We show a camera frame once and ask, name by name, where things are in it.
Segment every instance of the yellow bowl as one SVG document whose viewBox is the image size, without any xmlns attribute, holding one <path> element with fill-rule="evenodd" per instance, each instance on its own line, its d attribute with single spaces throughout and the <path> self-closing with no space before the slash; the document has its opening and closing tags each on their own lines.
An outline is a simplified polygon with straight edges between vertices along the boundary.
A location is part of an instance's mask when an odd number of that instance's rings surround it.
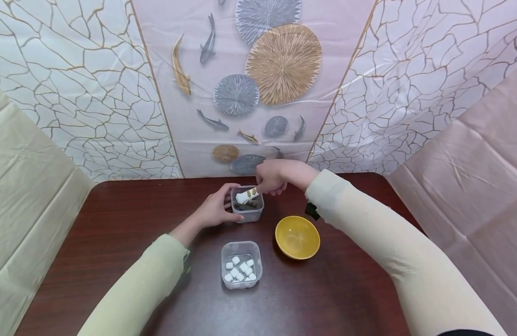
<svg viewBox="0 0 517 336">
<path fill-rule="evenodd" d="M 292 259 L 309 259 L 320 248 L 316 227 L 300 216 L 281 219 L 275 228 L 275 240 L 284 254 Z"/>
</svg>

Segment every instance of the wooden table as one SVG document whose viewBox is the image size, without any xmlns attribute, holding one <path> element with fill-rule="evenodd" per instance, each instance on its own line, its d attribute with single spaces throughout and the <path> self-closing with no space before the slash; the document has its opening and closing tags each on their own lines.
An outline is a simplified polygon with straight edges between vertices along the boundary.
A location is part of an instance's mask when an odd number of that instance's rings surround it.
<svg viewBox="0 0 517 336">
<path fill-rule="evenodd" d="M 385 178 L 343 177 L 417 225 Z M 247 185 L 254 178 L 97 185 L 16 335 L 75 335 L 143 251 L 226 182 Z M 280 196 L 265 196 L 259 222 L 204 230 L 191 247 L 191 275 L 160 305 L 143 335 L 408 335 L 392 280 L 342 232 L 320 219 L 322 243 L 315 257 L 294 261 L 280 252 L 273 238 L 277 222 L 304 215 L 306 203 L 304 194 L 289 186 Z M 242 240 L 258 244 L 264 273 L 255 287 L 230 291 L 220 277 L 220 252 L 224 244 Z"/>
</svg>

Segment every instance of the square plastic container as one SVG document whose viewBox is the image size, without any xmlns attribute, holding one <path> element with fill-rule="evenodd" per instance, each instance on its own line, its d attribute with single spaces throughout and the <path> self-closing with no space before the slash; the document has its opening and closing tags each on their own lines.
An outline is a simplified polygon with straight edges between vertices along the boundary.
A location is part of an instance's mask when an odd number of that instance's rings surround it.
<svg viewBox="0 0 517 336">
<path fill-rule="evenodd" d="M 262 210 L 264 209 L 264 199 L 262 195 L 258 195 L 256 199 L 258 199 L 258 208 L 256 210 L 247 210 L 247 211 L 238 211 L 234 208 L 236 202 L 236 194 L 240 194 L 240 192 L 248 191 L 252 188 L 256 187 L 256 185 L 243 185 L 240 188 L 234 188 L 231 190 L 231 206 L 232 212 L 237 213 L 238 215 L 244 216 L 244 220 L 237 223 L 252 223 L 259 220 L 260 215 L 262 214 Z"/>
<path fill-rule="evenodd" d="M 255 270 L 256 280 L 253 281 L 241 281 L 241 282 L 228 282 L 224 276 L 230 273 L 230 270 L 226 269 L 225 265 L 230 262 L 232 257 L 238 256 L 249 256 L 255 261 L 253 269 Z M 222 248 L 222 279 L 224 285 L 228 289 L 244 289 L 251 288 L 259 282 L 262 277 L 262 260 L 260 259 L 260 249 L 254 241 L 237 241 L 234 243 L 227 243 Z"/>
</svg>

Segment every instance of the gold fish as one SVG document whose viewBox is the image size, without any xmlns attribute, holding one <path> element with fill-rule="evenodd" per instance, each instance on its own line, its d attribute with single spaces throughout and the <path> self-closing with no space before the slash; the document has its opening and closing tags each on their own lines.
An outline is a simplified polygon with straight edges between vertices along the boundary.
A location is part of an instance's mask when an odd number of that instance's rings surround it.
<svg viewBox="0 0 517 336">
<path fill-rule="evenodd" d="M 190 80 L 191 75 L 184 75 L 184 70 L 182 70 L 182 66 L 180 65 L 180 61 L 178 60 L 178 49 L 180 48 L 180 43 L 182 42 L 182 36 L 180 36 L 180 39 L 175 44 L 175 47 L 173 48 L 173 72 L 175 74 L 175 81 L 176 85 L 188 96 L 191 95 L 191 88 L 190 88 Z"/>
<path fill-rule="evenodd" d="M 255 138 L 255 135 L 247 135 L 243 134 L 241 130 L 238 130 L 238 135 L 241 135 L 242 137 L 246 138 L 248 141 L 253 142 L 254 144 L 259 144 L 259 141 Z"/>
</svg>

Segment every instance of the beige fabric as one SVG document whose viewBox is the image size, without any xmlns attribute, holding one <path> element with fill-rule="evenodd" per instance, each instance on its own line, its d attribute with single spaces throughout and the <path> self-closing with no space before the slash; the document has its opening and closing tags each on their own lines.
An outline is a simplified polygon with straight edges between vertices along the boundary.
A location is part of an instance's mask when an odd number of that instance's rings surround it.
<svg viewBox="0 0 517 336">
<path fill-rule="evenodd" d="M 0 91 L 0 336 L 14 334 L 92 187 Z"/>
<path fill-rule="evenodd" d="M 159 237 L 111 287 L 78 335 L 139 335 L 157 305 L 176 286 L 187 253 L 172 236 Z"/>
<path fill-rule="evenodd" d="M 517 70 L 388 180 L 517 336 Z"/>
<path fill-rule="evenodd" d="M 327 170 L 306 195 L 326 223 L 350 236 L 392 276 L 412 335 L 455 329 L 506 335 L 449 258 L 392 209 Z"/>
</svg>

